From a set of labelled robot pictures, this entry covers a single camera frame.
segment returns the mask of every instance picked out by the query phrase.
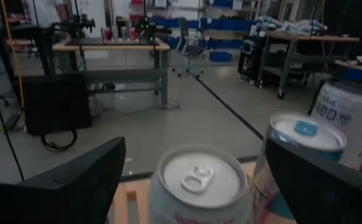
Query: blue storage bin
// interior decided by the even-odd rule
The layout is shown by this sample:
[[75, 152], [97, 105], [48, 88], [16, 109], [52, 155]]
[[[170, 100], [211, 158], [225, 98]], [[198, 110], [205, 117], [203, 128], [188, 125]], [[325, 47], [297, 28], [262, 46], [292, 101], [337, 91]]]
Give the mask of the blue storage bin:
[[236, 23], [235, 19], [221, 19], [221, 30], [235, 30]]
[[218, 47], [218, 40], [209, 40], [207, 42], [208, 49], [217, 49], [217, 47]]
[[177, 18], [169, 19], [169, 27], [171, 27], [171, 28], [179, 28], [180, 27], [179, 20]]
[[242, 46], [242, 40], [219, 40], [217, 48], [219, 49], [239, 49]]
[[199, 28], [199, 21], [188, 21], [189, 29], [197, 29]]
[[207, 28], [207, 19], [201, 18], [199, 23], [199, 29], [204, 30]]
[[240, 49], [242, 47], [243, 41], [242, 40], [232, 40], [231, 41], [231, 48], [232, 49]]
[[175, 49], [179, 44], [179, 38], [176, 39], [175, 37], [169, 37], [166, 43], [169, 45], [170, 49]]
[[213, 6], [218, 6], [218, 7], [232, 7], [232, 1], [231, 0], [214, 0], [213, 1]]
[[199, 41], [198, 41], [198, 46], [205, 48], [205, 47], [206, 47], [206, 41], [204, 41], [204, 40], [199, 40]]
[[211, 23], [207, 23], [207, 29], [221, 29], [220, 19], [211, 19]]
[[164, 26], [164, 27], [169, 26], [169, 20], [168, 19], [153, 17], [152, 22], [154, 22], [157, 26]]
[[210, 52], [210, 60], [212, 62], [230, 62], [232, 55], [228, 52]]
[[237, 21], [235, 30], [249, 32], [251, 26], [253, 26], [253, 25], [256, 25], [256, 22], [254, 22], [254, 21]]
[[345, 68], [343, 71], [343, 78], [347, 80], [361, 80], [362, 81], [362, 70]]

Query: can label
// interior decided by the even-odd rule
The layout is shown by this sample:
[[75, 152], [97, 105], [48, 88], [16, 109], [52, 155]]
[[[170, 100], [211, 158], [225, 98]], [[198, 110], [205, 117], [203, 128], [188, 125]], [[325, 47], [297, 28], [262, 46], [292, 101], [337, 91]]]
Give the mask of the can label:
[[362, 165], [362, 96], [325, 84], [312, 117], [332, 123], [347, 138], [339, 163], [359, 169]]
[[253, 175], [253, 223], [262, 222], [268, 203], [279, 192], [263, 151], [257, 159]]

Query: concrete floor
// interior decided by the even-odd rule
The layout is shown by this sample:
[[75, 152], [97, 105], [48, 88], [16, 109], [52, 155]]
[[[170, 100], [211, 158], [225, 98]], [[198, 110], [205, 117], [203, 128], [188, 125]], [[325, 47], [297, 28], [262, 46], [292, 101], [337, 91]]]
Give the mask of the concrete floor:
[[[172, 53], [171, 57], [171, 66], [185, 63], [185, 60], [175, 53]], [[147, 52], [127, 52], [126, 58], [127, 68], [153, 65]], [[201, 80], [261, 134], [264, 134], [269, 117], [274, 112], [290, 110], [306, 113], [308, 110], [313, 93], [310, 88], [294, 85], [288, 89], [286, 99], [280, 101], [276, 97], [276, 88], [258, 89], [239, 79], [236, 67], [229, 66], [235, 65], [235, 61], [222, 65], [199, 59], [196, 63], [202, 65], [205, 71]], [[111, 52], [111, 57], [107, 60], [88, 61], [89, 69], [97, 70], [124, 68], [125, 64], [124, 52]], [[35, 58], [23, 58], [22, 67], [27, 75], [35, 75], [41, 71], [39, 61]], [[42, 146], [40, 138], [29, 136], [23, 131], [11, 133], [10, 137], [25, 177], [32, 177], [63, 164], [116, 136], [126, 138], [127, 157], [130, 161], [124, 166], [124, 175], [153, 171], [165, 150], [191, 142], [220, 147], [235, 157], [258, 154], [262, 142], [251, 130], [199, 82], [192, 77], [179, 78], [170, 69], [169, 104], [172, 109], [158, 109], [159, 99], [153, 93], [119, 93], [114, 100], [114, 107], [118, 111], [146, 111], [130, 115], [110, 111], [103, 113], [94, 119], [92, 128], [78, 130], [78, 141], [66, 152], [49, 152]], [[0, 93], [8, 89], [7, 77], [0, 76]], [[101, 95], [98, 99], [111, 107], [111, 98], [108, 95]], [[5, 117], [16, 110], [13, 105], [2, 109]], [[50, 138], [60, 143], [70, 137], [67, 133], [60, 133]], [[18, 181], [20, 178], [14, 159], [3, 133], [0, 132], [0, 182]]]

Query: office chair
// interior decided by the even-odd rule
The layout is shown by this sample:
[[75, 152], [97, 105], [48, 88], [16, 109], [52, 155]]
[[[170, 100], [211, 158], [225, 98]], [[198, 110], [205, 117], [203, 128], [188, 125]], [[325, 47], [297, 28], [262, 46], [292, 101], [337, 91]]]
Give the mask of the office chair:
[[203, 74], [203, 70], [199, 69], [197, 66], [191, 65], [190, 61], [193, 58], [199, 58], [205, 49], [203, 47], [197, 46], [198, 36], [188, 34], [188, 22], [185, 17], [179, 17], [179, 24], [181, 37], [176, 49], [179, 55], [188, 59], [188, 65], [178, 71], [178, 76], [181, 77], [182, 72], [186, 71], [187, 74], [193, 73], [197, 78], [199, 78], [200, 74]]

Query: energy drink can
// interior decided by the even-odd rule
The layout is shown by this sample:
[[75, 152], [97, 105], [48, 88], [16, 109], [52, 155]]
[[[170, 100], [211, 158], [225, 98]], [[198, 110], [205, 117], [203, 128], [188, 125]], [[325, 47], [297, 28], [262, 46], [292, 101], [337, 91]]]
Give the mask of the energy drink can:
[[272, 115], [253, 175], [253, 220], [257, 224], [265, 223], [270, 213], [294, 219], [271, 174], [265, 155], [267, 139], [281, 140], [335, 161], [347, 145], [344, 134], [324, 121], [298, 113]]
[[251, 195], [240, 163], [204, 144], [167, 151], [152, 176], [150, 223], [249, 223]]
[[312, 117], [326, 121], [347, 137], [340, 164], [353, 169], [362, 165], [362, 82], [340, 80], [324, 84]]
[[112, 40], [112, 30], [111, 28], [104, 28], [104, 39]]

